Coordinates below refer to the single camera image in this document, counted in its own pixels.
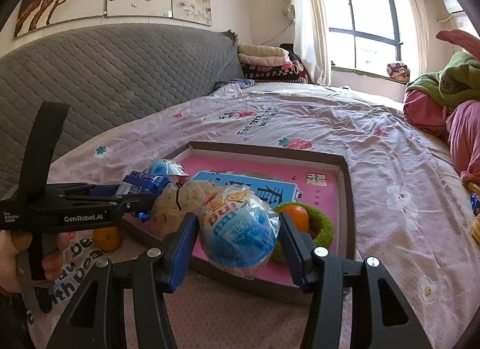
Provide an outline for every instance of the person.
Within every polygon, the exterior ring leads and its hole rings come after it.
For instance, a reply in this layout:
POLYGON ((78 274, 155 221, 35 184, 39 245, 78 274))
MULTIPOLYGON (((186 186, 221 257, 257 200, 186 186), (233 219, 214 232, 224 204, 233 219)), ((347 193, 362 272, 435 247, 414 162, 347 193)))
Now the person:
MULTIPOLYGON (((0 232, 0 336, 2 347, 34 349, 28 335, 27 310, 23 306, 15 256, 28 249, 32 235, 21 231, 0 232)), ((42 261, 47 282, 59 279, 64 263, 64 250, 69 246, 68 234, 57 235, 57 250, 42 261)))

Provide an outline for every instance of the gray quilted headboard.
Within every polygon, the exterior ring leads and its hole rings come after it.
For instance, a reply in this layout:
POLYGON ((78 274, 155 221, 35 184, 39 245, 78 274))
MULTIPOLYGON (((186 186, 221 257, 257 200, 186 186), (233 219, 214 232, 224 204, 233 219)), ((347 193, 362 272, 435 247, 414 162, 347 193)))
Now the gray quilted headboard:
POLYGON ((242 78, 232 32, 117 24, 42 38, 0 58, 0 197, 18 182, 42 101, 71 105, 55 157, 242 78))

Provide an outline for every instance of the orange fruit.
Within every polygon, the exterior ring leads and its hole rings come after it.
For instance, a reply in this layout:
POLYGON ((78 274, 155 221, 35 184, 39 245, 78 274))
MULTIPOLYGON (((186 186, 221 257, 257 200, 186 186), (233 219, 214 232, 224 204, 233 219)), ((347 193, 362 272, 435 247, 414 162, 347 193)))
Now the orange fruit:
POLYGON ((305 208, 291 204, 283 207, 280 212, 286 212, 290 215, 290 218, 298 231, 303 231, 304 233, 308 232, 310 222, 305 208))
POLYGON ((114 251, 122 244, 118 227, 96 228, 93 233, 93 245, 103 251, 114 251))

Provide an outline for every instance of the human hand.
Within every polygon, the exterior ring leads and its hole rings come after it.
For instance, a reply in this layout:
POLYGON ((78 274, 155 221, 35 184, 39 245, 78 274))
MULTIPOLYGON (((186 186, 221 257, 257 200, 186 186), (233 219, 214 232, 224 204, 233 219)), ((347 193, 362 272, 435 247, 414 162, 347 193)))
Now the human hand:
MULTIPOLYGON (((0 288, 9 293, 20 293, 21 287, 17 275, 15 256, 28 249, 32 242, 32 234, 20 231, 0 232, 0 288)), ((62 274, 63 251, 70 244, 68 234, 57 235, 57 250, 42 261, 45 279, 59 278, 62 274)))

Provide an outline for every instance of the green plush wreath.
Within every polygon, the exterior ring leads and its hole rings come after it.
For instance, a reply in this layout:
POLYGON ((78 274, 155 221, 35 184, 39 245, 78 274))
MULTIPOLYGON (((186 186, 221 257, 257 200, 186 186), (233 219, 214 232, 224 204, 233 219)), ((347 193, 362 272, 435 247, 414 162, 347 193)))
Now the green plush wreath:
MULTIPOLYGON (((310 205, 297 203, 296 201, 280 204, 274 208, 274 211, 277 214, 280 214, 280 211, 287 205, 299 205, 300 207, 305 208, 308 214, 310 228, 318 232, 317 236, 313 239, 314 244, 319 247, 329 248, 333 241, 334 229, 328 216, 316 208, 310 207, 310 205)), ((279 241, 275 244, 270 258, 278 263, 285 262, 285 257, 279 241)))

